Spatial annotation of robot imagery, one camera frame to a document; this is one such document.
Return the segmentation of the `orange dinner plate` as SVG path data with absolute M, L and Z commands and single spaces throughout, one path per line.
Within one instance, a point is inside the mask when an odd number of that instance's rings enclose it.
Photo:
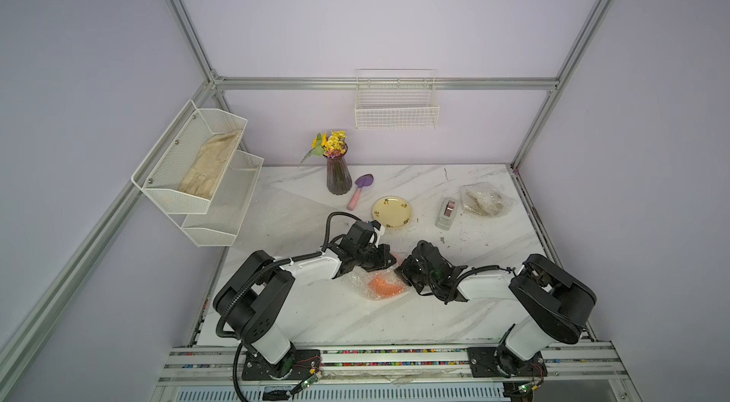
M 374 276 L 368 288 L 375 299 L 389 299 L 401 294 L 406 284 L 394 274 L 382 274 Z

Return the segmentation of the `white tape dispenser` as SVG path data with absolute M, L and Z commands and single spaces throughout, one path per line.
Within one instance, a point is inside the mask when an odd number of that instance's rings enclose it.
M 458 200 L 446 198 L 437 214 L 435 226 L 439 229 L 449 231 L 452 228 L 458 210 Z

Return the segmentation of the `yellow patterned dinner plate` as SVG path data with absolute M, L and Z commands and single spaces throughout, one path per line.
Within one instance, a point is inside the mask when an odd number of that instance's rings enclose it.
M 496 190 L 468 190 L 467 196 L 470 211 L 478 216 L 495 218 L 505 212 L 505 199 Z

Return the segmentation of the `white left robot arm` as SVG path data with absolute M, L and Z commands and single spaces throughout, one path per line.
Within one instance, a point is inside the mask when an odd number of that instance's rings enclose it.
M 287 372 L 294 365 L 296 347 L 277 326 L 277 318 L 292 289 L 336 280 L 357 267 L 366 272 L 390 268 L 397 259 L 390 246 L 380 242 L 384 232 L 377 221 L 336 211 L 326 219 L 318 250 L 282 259 L 263 250 L 252 253 L 213 301 L 219 314 L 216 336 L 235 339 L 278 373 Z

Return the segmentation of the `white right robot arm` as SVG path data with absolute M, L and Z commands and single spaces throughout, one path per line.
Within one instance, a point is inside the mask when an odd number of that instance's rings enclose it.
M 526 318 L 507 329 L 487 360 L 488 369 L 500 377 L 532 370 L 534 358 L 555 342 L 577 343 L 597 303 L 587 285 L 541 254 L 529 255 L 517 269 L 496 264 L 469 268 L 451 264 L 437 247 L 420 241 L 395 272 L 418 295 L 446 305 L 481 299 L 518 302 Z

